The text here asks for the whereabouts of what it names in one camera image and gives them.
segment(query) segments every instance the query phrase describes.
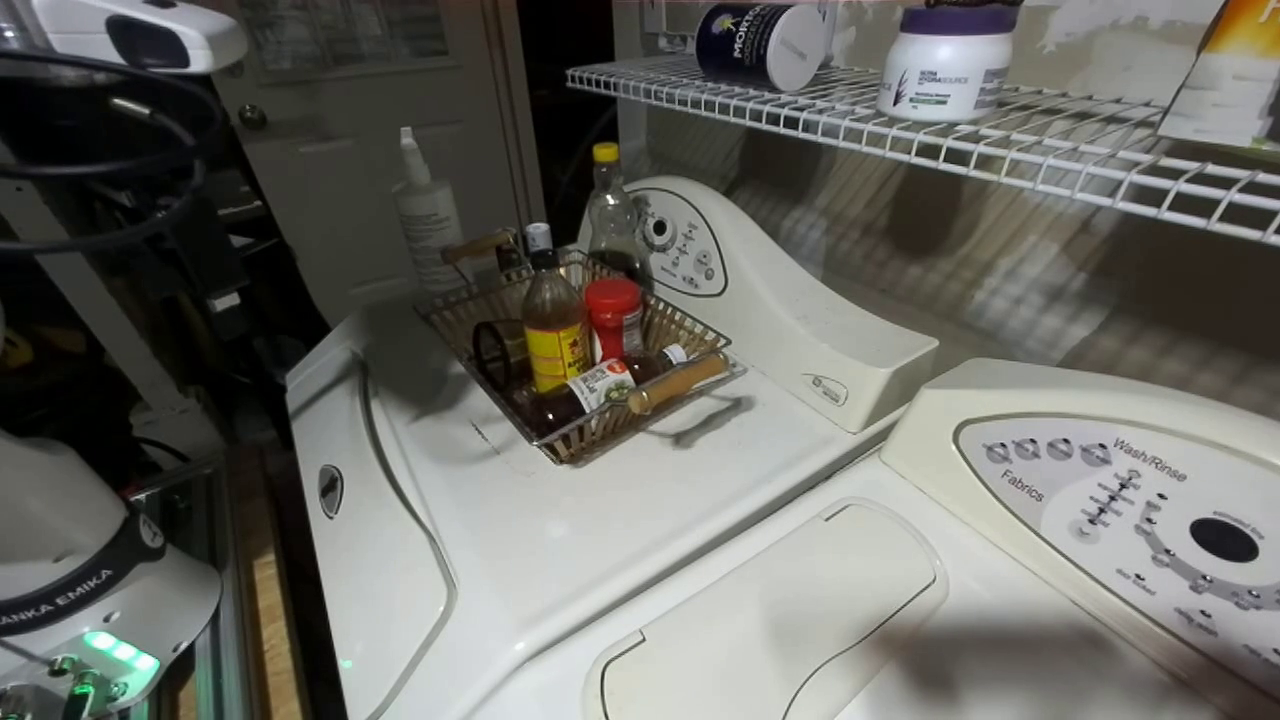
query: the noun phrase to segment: white bottle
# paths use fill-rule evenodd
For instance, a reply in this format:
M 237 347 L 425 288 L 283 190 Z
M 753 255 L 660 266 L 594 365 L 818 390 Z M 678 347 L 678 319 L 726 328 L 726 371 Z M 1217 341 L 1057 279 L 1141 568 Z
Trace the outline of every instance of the white bottle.
M 464 226 L 455 217 L 451 190 L 430 182 L 412 129 L 401 129 L 401 176 L 395 207 L 419 300 L 464 294 L 464 269 L 440 255 L 445 248 L 464 244 Z

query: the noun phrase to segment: white container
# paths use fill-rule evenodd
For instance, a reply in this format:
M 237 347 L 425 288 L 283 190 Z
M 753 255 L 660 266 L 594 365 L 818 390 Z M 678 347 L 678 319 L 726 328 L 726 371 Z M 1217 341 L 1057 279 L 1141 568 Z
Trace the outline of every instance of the white container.
M 1012 8 L 903 8 L 883 60 L 881 111 L 974 119 L 994 109 L 1012 60 Z
M 464 244 L 455 198 L 451 185 L 430 176 L 412 129 L 401 129 L 401 176 L 395 214 L 419 300 L 464 294 L 464 269 L 440 255 L 445 248 Z

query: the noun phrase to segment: wicker basket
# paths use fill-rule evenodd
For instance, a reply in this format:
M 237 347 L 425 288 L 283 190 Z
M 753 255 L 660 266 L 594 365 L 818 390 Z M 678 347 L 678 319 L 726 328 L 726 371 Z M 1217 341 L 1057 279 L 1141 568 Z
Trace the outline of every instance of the wicker basket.
M 533 272 L 514 272 L 514 277 L 498 279 L 494 288 L 436 300 L 430 308 L 425 308 L 425 319 L 440 333 L 440 341 L 451 347 L 451 358 L 464 362 L 471 382 L 494 399 L 494 408 L 505 408 L 505 416 L 521 427 L 521 437 L 528 445 L 545 447 L 557 466 L 580 466 L 580 462 L 603 453 L 606 445 L 631 437 L 648 420 L 664 416 L 678 399 L 686 399 L 686 395 L 668 399 L 642 416 L 629 412 L 629 405 L 621 399 L 621 405 L 594 408 L 594 412 L 589 412 L 548 437 L 533 434 L 533 426 L 514 412 L 510 395 L 505 395 L 474 368 L 474 358 L 471 358 L 471 328 L 484 319 L 521 319 L 521 306 L 524 306 L 528 284 L 533 284 Z M 686 362 L 700 362 L 707 351 L 725 351 L 726 335 L 648 294 L 642 295 L 642 347 L 668 347 L 668 344 L 684 344 Z

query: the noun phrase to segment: white wire shelf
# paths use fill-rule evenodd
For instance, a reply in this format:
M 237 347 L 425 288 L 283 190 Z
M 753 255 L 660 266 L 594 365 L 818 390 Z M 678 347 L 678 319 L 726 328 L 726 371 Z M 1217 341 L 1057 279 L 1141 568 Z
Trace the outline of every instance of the white wire shelf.
M 876 111 L 876 79 L 818 74 L 803 93 L 707 79 L 693 56 L 568 70 L 568 88 L 888 155 L 1280 248 L 1280 176 L 1197 160 L 1156 136 L 1164 109 L 1005 88 L 974 126 Z

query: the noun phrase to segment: washing machine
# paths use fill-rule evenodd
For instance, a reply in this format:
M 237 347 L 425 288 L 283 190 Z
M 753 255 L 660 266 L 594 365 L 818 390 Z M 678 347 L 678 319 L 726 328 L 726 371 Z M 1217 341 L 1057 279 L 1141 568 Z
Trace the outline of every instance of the washing machine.
M 1274 426 L 972 362 L 642 182 L 740 371 L 552 466 L 408 306 L 291 378 L 346 717 L 1271 717 Z

